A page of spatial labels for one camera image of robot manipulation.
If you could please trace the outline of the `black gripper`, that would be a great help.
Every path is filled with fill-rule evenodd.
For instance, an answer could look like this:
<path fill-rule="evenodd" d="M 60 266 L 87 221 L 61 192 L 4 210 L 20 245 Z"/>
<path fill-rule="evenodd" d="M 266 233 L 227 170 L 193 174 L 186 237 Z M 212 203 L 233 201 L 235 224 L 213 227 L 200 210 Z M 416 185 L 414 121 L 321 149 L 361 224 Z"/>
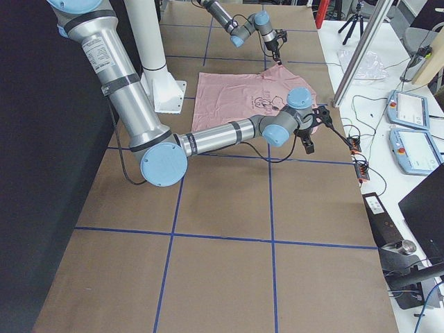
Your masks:
<path fill-rule="evenodd" d="M 300 116 L 297 120 L 301 121 L 301 124 L 294 130 L 294 135 L 302 137 L 302 145 L 304 146 L 306 153 L 314 153 L 314 143 L 311 140 L 310 135 L 315 132 L 315 128 L 323 124 L 328 128 L 332 127 L 332 118 L 330 111 L 323 105 L 314 108 L 309 114 Z"/>
<path fill-rule="evenodd" d="M 282 40 L 283 43 L 287 42 L 287 31 L 283 29 L 264 29 L 264 43 L 268 51 L 272 52 L 273 60 L 278 64 L 282 64 L 280 57 L 280 44 L 278 40 Z"/>

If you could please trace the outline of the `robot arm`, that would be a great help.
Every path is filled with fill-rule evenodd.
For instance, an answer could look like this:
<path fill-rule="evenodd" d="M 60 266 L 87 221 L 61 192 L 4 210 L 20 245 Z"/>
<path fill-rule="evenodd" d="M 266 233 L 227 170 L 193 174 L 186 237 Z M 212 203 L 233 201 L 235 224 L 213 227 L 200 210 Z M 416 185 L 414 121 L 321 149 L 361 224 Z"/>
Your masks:
<path fill-rule="evenodd" d="M 265 10 L 248 17 L 242 14 L 232 16 L 219 1 L 191 1 L 191 3 L 211 14 L 230 35 L 231 43 L 237 48 L 243 46 L 250 36 L 257 33 L 262 53 L 272 58 L 277 65 L 282 65 L 280 49 L 287 42 L 287 32 L 283 29 L 274 29 L 271 18 Z"/>
<path fill-rule="evenodd" d="M 154 1 L 125 3 L 139 52 L 142 71 L 137 72 L 117 33 L 117 15 L 109 1 L 52 1 L 61 35 L 78 42 L 101 82 L 103 95 L 120 119 L 145 181 L 159 187 L 177 183 L 187 171 L 188 157 L 246 144 L 262 137 L 272 146 L 300 139 L 313 151 L 315 127 L 332 126 L 329 111 L 314 108 L 305 88 L 292 89 L 275 116 L 246 119 L 183 135 L 175 134 L 158 118 L 158 112 L 182 107 L 186 84 L 167 68 Z"/>

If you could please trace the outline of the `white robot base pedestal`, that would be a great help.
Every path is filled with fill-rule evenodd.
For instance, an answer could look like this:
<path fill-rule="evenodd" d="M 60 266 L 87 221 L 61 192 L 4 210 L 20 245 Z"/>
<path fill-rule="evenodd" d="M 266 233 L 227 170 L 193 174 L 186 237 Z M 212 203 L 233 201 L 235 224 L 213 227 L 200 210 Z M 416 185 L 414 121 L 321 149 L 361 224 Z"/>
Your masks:
<path fill-rule="evenodd" d="M 168 70 L 154 0 L 125 1 L 142 65 L 142 86 L 156 113 L 180 114 L 187 83 Z"/>

